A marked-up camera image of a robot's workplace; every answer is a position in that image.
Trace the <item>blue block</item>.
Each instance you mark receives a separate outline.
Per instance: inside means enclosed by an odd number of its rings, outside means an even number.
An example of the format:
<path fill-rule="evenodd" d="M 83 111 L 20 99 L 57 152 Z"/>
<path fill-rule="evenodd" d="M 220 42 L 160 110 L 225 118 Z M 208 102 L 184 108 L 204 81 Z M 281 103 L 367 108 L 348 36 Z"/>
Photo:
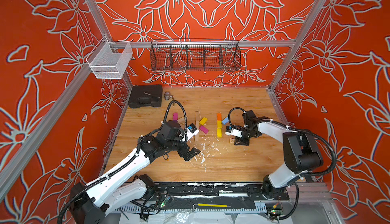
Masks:
<path fill-rule="evenodd" d="M 226 117 L 226 118 L 224 118 L 223 120 L 222 120 L 222 124 L 223 125 L 226 125 L 226 124 L 228 124 L 229 123 L 229 118 L 228 117 Z"/>

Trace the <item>magenta block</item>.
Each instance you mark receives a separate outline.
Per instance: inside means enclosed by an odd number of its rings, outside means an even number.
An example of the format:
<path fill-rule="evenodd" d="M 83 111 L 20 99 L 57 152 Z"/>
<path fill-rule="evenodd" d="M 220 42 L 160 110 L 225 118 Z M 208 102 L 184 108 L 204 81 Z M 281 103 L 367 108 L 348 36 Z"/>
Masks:
<path fill-rule="evenodd" d="M 178 113 L 173 113 L 173 120 L 174 121 L 177 121 L 178 120 Z"/>
<path fill-rule="evenodd" d="M 209 132 L 209 130 L 203 125 L 200 125 L 199 130 L 202 131 L 204 134 L 208 134 Z"/>

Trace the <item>orange block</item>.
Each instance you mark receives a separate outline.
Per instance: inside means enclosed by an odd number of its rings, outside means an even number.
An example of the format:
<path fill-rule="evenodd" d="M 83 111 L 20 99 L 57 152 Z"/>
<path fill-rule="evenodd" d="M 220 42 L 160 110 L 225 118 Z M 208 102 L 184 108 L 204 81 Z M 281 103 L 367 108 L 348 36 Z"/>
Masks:
<path fill-rule="evenodd" d="M 222 121 L 222 114 L 221 113 L 217 113 L 217 121 Z"/>

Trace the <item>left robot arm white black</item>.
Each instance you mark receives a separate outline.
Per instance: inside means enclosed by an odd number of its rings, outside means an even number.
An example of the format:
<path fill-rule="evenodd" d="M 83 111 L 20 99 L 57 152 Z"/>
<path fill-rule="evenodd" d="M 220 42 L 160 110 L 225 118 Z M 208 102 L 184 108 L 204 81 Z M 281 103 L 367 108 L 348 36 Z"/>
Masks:
<path fill-rule="evenodd" d="M 182 128 L 167 117 L 166 113 L 159 128 L 141 135 L 133 151 L 108 172 L 87 184 L 74 185 L 69 201 L 58 214 L 57 223 L 61 224 L 65 214 L 70 212 L 77 224 L 100 224 L 112 211 L 143 198 L 155 186 L 147 175 L 127 183 L 140 170 L 160 157 L 167 158 L 172 151 L 185 161 L 198 155 L 201 151 L 187 144 L 199 133 L 195 125 L 185 122 Z"/>

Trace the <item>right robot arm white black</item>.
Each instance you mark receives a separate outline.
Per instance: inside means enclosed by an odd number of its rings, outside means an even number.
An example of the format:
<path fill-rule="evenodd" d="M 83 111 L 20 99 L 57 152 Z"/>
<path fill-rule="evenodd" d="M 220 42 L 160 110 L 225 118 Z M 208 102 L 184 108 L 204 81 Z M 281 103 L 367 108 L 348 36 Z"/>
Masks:
<path fill-rule="evenodd" d="M 282 143 L 284 163 L 273 173 L 264 177 L 261 192 L 264 198 L 273 200 L 298 179 L 307 176 L 324 176 L 336 167 L 337 155 L 330 143 L 309 131 L 290 127 L 271 118 L 257 117 L 252 110 L 232 108 L 227 116 L 225 133 L 234 136 L 234 145 L 249 146 L 252 138 L 268 135 Z M 314 172 L 324 164 L 318 146 L 322 142 L 331 156 L 331 165 L 323 171 Z"/>

